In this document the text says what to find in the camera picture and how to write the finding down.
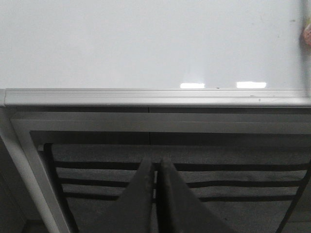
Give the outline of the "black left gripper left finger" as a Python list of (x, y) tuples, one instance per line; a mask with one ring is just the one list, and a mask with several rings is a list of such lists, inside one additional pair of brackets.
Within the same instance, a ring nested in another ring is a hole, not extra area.
[(154, 192), (154, 167), (144, 158), (121, 196), (101, 218), (100, 233), (148, 233)]

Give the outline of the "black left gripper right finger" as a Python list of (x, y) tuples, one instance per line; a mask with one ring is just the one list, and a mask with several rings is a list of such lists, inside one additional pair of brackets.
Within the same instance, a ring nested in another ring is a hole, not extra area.
[(234, 230), (209, 211), (164, 158), (159, 167), (160, 233), (233, 233)]

